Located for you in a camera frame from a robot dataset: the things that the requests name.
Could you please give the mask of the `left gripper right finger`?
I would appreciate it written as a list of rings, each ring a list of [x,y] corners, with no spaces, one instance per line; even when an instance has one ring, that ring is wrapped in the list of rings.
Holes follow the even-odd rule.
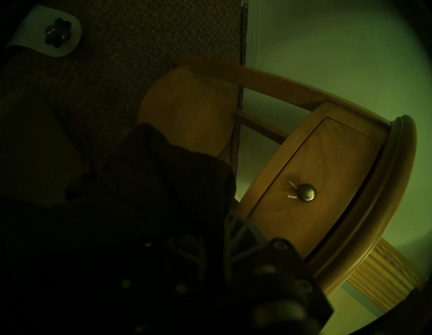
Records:
[[[333,308],[294,246],[231,211],[224,220],[230,334],[319,334]]]

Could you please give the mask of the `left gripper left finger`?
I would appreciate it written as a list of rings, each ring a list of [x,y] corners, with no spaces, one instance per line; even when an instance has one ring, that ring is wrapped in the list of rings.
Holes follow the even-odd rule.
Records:
[[[202,298],[207,252],[202,236],[177,235],[140,244],[125,256],[120,287],[151,297]]]

